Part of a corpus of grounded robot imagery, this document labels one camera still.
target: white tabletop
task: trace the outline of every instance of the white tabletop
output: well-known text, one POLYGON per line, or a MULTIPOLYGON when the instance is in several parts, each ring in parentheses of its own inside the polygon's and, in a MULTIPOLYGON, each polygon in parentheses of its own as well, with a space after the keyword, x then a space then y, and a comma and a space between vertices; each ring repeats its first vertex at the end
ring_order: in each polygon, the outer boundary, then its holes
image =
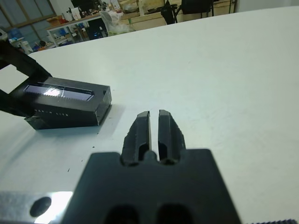
MULTIPOLYGON (((74 190, 146 110, 157 152, 166 109, 187 148, 212 150, 244 223, 299 219, 298 21, 299 7, 251 11, 32 54, 54 77, 110 85, 113 106, 100 128, 35 131, 1 112, 0 190, 74 190)), ((0 87, 24 78, 5 68, 0 87)))

